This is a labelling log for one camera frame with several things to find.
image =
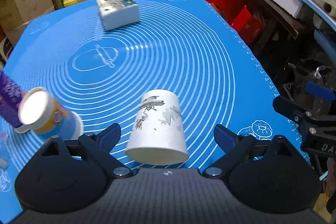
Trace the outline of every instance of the screw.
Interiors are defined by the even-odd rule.
[[[130,170],[126,167],[117,167],[117,168],[115,168],[115,170],[113,170],[113,173],[116,176],[124,177],[124,176],[127,176],[130,173]]]
[[[312,133],[312,134],[315,134],[316,133],[316,129],[313,128],[313,127],[310,127],[309,128],[309,132]]]
[[[210,167],[205,170],[205,173],[207,173],[209,176],[215,177],[219,176],[222,173],[222,170],[217,167]]]

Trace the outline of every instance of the donut illustration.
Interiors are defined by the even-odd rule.
[[[262,120],[256,120],[250,127],[245,127],[239,130],[237,135],[252,135],[257,140],[270,140],[273,134],[271,126]]]

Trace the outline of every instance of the tissue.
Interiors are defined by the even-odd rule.
[[[140,21],[134,0],[96,0],[105,30],[113,30]]]

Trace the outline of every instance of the red box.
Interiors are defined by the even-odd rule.
[[[250,44],[264,29],[263,23],[254,18],[246,6],[233,20],[231,27],[237,31],[246,44]]]
[[[226,22],[231,25],[235,17],[241,9],[248,3],[249,0],[205,0],[213,3],[221,11]]]

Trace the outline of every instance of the wooden table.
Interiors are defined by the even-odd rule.
[[[266,43],[272,40],[274,34],[278,32],[281,35],[281,40],[284,41],[279,53],[285,55],[291,61],[298,58],[298,51],[305,38],[308,35],[313,35],[314,30],[309,25],[293,18],[273,0],[252,1],[269,14],[269,21],[253,48],[253,54],[256,57],[260,56]],[[277,76],[273,79],[273,82],[282,93],[282,85],[286,78],[287,74],[284,68],[279,68]]]

